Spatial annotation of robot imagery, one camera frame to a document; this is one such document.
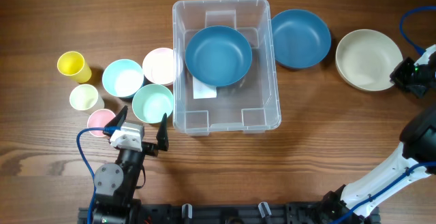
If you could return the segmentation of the dark blue plate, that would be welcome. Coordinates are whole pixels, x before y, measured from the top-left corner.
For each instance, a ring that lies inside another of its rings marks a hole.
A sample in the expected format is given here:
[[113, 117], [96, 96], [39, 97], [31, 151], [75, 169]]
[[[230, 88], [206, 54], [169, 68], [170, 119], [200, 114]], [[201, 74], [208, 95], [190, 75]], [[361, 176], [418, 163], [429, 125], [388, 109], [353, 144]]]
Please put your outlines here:
[[221, 25], [197, 32], [185, 50], [185, 65], [191, 75], [216, 87], [230, 86], [244, 78], [252, 58], [243, 34]]
[[273, 17], [271, 25], [275, 59], [284, 67], [313, 67], [330, 51], [330, 29], [318, 15], [310, 11], [283, 11]]

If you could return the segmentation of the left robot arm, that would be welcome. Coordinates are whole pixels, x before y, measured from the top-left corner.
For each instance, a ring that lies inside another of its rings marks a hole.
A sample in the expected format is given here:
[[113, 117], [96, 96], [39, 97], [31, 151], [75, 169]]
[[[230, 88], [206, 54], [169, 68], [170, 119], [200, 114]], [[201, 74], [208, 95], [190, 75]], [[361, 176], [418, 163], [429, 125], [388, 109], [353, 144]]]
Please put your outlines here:
[[110, 145], [119, 154], [114, 163], [106, 163], [94, 173], [95, 190], [87, 223], [139, 223], [142, 202], [134, 198], [134, 192], [143, 187], [138, 179], [145, 175], [144, 158], [156, 157], [159, 151], [169, 148], [167, 114], [162, 116], [154, 144], [143, 140], [142, 125], [126, 121], [127, 111], [128, 108], [123, 107], [103, 128], [103, 134], [109, 137]]

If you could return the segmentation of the pink cup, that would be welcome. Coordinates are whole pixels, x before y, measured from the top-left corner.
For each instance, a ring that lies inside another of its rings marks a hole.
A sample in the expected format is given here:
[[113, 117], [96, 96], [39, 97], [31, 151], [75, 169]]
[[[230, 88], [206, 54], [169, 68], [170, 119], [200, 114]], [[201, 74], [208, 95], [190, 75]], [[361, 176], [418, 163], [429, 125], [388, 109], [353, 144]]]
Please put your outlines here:
[[87, 127], [105, 127], [113, 118], [115, 113], [109, 109], [96, 110], [87, 121]]

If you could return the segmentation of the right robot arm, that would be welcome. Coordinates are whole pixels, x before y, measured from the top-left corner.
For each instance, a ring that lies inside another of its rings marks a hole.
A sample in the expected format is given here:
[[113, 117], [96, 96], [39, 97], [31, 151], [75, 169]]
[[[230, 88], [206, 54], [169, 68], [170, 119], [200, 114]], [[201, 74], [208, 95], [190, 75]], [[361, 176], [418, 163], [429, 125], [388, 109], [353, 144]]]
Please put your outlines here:
[[[435, 46], [413, 61], [406, 58], [390, 74], [402, 91], [422, 97], [435, 87]], [[402, 130], [394, 152], [360, 180], [329, 192], [317, 204], [318, 223], [363, 223], [383, 201], [418, 180], [435, 175], [435, 105]]]

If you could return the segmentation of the cream plate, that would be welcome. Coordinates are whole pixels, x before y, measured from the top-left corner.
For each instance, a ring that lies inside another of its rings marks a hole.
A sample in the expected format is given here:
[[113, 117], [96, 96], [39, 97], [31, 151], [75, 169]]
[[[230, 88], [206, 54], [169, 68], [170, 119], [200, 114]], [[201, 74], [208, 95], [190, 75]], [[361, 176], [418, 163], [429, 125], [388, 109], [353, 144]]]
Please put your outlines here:
[[390, 74], [402, 60], [403, 55], [395, 42], [371, 29], [348, 33], [338, 43], [335, 53], [340, 77], [355, 89], [368, 92], [393, 87]]

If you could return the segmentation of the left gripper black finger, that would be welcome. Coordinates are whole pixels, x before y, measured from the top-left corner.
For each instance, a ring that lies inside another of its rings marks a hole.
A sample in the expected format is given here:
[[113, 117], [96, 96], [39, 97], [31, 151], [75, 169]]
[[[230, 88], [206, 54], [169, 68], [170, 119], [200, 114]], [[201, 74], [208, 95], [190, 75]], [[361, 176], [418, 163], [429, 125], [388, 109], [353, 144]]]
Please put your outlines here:
[[156, 135], [157, 147], [159, 150], [164, 150], [164, 151], [168, 151], [169, 149], [167, 119], [168, 116], [166, 113], [164, 113]]
[[120, 130], [122, 124], [125, 122], [127, 118], [127, 111], [128, 111], [128, 107], [124, 106], [120, 110], [120, 112], [105, 125], [103, 134], [112, 135], [116, 130]]

